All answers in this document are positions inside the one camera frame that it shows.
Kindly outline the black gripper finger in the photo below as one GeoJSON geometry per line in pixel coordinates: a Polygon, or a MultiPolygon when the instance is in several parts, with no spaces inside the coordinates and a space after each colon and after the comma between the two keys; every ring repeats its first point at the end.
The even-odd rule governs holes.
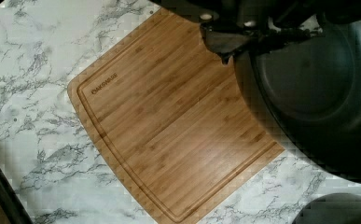
{"type": "Polygon", "coordinates": [[[270,53],[291,44],[298,44],[322,35],[317,20],[307,19],[295,28],[279,28],[272,19],[262,26],[237,26],[229,21],[210,21],[200,25],[205,47],[218,55],[223,64],[243,52],[256,55],[270,53]]]}

